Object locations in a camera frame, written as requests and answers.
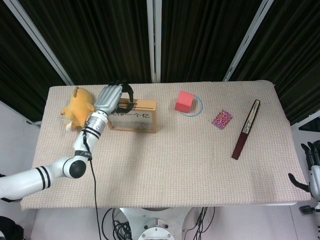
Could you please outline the red cube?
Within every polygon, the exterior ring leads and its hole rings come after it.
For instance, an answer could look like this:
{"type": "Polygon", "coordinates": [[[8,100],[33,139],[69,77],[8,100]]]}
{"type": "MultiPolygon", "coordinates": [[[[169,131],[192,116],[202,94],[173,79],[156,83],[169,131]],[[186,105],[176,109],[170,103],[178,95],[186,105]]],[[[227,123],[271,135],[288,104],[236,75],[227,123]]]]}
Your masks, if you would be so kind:
{"type": "Polygon", "coordinates": [[[192,107],[194,94],[180,91],[174,109],[183,113],[189,113],[192,107]]]}

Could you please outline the purple patterned card deck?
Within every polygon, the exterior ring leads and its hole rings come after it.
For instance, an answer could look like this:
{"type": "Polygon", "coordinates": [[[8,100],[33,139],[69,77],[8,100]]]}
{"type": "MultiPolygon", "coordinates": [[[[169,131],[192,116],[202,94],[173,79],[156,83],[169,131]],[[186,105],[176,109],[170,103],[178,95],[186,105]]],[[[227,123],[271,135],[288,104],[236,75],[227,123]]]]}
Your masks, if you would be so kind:
{"type": "Polygon", "coordinates": [[[232,118],[233,116],[231,113],[222,109],[211,123],[219,129],[224,129],[232,118]]]}

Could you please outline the yellow plush toy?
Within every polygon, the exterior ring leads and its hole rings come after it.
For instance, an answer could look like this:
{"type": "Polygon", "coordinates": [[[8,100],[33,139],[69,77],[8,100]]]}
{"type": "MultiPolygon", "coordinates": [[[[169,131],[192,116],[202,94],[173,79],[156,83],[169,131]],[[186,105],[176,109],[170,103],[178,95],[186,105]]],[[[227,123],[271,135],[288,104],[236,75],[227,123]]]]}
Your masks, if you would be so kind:
{"type": "Polygon", "coordinates": [[[95,111],[94,98],[85,88],[76,86],[72,91],[69,103],[60,114],[65,118],[65,128],[67,131],[76,128],[83,128],[88,115],[95,111]]]}

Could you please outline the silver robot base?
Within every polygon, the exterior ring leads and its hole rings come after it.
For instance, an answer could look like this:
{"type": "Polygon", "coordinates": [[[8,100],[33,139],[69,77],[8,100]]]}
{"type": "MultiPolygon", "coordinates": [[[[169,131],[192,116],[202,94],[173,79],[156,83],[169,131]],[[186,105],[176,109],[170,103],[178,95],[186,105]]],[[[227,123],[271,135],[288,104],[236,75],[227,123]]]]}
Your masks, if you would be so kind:
{"type": "Polygon", "coordinates": [[[182,240],[183,224],[190,207],[121,208],[132,240],[182,240]]]}

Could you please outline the silver coin heap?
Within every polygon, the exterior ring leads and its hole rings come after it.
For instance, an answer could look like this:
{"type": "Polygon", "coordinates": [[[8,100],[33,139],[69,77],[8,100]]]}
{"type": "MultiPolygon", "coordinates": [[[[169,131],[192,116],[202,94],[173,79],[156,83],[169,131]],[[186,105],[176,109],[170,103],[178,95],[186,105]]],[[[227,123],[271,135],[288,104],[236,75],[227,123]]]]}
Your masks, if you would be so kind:
{"type": "Polygon", "coordinates": [[[116,121],[112,123],[112,126],[114,128],[120,128],[120,129],[133,129],[133,130],[144,130],[148,131],[153,128],[153,126],[150,123],[146,122],[120,122],[116,121]]]}

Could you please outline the white metal frame post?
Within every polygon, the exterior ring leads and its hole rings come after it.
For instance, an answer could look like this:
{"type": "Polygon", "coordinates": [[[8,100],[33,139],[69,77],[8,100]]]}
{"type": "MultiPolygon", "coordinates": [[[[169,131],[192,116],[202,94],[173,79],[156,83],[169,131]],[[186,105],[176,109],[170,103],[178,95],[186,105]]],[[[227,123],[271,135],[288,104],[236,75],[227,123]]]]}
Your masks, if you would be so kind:
{"type": "Polygon", "coordinates": [[[247,48],[249,47],[252,39],[254,38],[256,32],[258,31],[260,25],[262,24],[263,20],[265,19],[268,11],[270,10],[271,6],[273,5],[274,0],[261,0],[261,4],[259,5],[222,81],[228,82],[230,81],[233,73],[237,69],[239,62],[242,60],[247,48]]]}
{"type": "Polygon", "coordinates": [[[151,82],[161,82],[162,56],[162,3],[163,0],[146,0],[151,82]]]}
{"type": "Polygon", "coordinates": [[[8,7],[13,16],[17,19],[23,29],[27,32],[29,37],[38,47],[38,49],[42,52],[44,57],[62,79],[62,81],[68,86],[74,86],[75,83],[72,81],[71,77],[62,66],[61,62],[54,54],[52,49],[50,48],[47,41],[44,39],[43,35],[36,27],[26,10],[23,8],[19,0],[2,0],[3,3],[8,7]]]}

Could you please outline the black caster wheel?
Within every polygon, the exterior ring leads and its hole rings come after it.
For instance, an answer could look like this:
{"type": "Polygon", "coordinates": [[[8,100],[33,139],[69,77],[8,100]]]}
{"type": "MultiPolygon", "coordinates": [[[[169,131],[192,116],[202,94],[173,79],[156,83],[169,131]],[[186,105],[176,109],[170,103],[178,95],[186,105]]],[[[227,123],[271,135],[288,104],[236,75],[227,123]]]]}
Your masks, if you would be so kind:
{"type": "Polygon", "coordinates": [[[299,207],[299,211],[303,215],[310,215],[313,214],[316,211],[316,209],[314,207],[311,207],[310,205],[302,205],[299,207]]]}

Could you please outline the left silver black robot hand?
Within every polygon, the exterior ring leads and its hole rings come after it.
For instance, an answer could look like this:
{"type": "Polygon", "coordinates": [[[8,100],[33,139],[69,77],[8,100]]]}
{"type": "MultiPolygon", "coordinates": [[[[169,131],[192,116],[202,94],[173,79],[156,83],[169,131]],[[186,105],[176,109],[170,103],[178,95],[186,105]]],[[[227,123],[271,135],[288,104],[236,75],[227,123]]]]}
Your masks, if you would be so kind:
{"type": "Polygon", "coordinates": [[[108,116],[117,114],[127,114],[134,107],[134,91],[129,84],[114,84],[104,87],[99,93],[94,108],[96,111],[103,111],[108,116]],[[123,93],[128,93],[129,103],[126,108],[120,107],[119,102],[123,93]]]}

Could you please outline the black pleated curtain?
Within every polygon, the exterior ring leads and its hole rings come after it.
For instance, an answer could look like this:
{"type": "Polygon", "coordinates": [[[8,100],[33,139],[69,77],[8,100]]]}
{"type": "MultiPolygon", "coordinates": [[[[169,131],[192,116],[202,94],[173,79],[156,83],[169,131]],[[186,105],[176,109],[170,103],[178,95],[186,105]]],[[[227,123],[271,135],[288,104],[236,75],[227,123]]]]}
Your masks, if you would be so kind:
{"type": "Polygon", "coordinates": [[[0,101],[29,120],[43,118],[50,87],[65,83],[0,0],[0,101]]]}
{"type": "Polygon", "coordinates": [[[150,83],[146,0],[19,0],[76,85],[150,83]]]}
{"type": "Polygon", "coordinates": [[[262,0],[162,0],[161,82],[221,82],[262,0]]]}
{"type": "Polygon", "coordinates": [[[272,82],[291,125],[320,110],[320,0],[274,0],[230,80],[272,82]]]}

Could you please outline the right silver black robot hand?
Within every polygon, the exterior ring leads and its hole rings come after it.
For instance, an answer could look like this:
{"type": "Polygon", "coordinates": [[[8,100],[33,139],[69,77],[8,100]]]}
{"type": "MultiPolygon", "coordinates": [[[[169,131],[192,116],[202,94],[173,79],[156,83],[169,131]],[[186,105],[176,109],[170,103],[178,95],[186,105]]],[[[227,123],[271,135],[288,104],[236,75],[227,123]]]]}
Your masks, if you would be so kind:
{"type": "Polygon", "coordinates": [[[320,202],[320,140],[314,143],[308,141],[307,145],[302,143],[301,147],[305,153],[309,183],[306,185],[298,182],[291,173],[288,173],[289,180],[295,187],[310,193],[315,200],[320,202]]]}

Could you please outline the beige woven tablecloth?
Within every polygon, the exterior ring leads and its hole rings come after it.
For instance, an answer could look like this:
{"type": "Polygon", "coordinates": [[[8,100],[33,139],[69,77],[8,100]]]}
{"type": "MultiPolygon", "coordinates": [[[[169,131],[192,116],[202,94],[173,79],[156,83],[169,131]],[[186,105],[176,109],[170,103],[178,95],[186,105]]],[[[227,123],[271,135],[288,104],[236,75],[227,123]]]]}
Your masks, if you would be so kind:
{"type": "Polygon", "coordinates": [[[157,102],[157,132],[105,128],[86,173],[59,178],[25,197],[21,208],[203,207],[294,204],[311,197],[292,129],[267,80],[133,84],[134,97],[157,102]],[[194,94],[189,113],[175,110],[180,91],[194,94]],[[260,106],[238,159],[232,154],[254,101],[260,106]],[[224,129],[212,124],[232,114],[224,129]]]}

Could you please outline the wooden frame coin bank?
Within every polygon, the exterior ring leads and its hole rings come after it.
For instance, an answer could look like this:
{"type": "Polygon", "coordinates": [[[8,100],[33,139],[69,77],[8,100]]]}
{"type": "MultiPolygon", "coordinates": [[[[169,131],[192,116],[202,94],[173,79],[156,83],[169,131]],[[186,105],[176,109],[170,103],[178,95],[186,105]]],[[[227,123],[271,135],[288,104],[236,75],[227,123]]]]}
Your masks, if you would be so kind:
{"type": "Polygon", "coordinates": [[[154,99],[134,99],[134,106],[128,113],[113,113],[108,116],[108,127],[111,130],[156,133],[157,132],[157,101],[154,99]],[[142,122],[152,125],[151,130],[125,129],[113,127],[114,122],[142,122]]]}

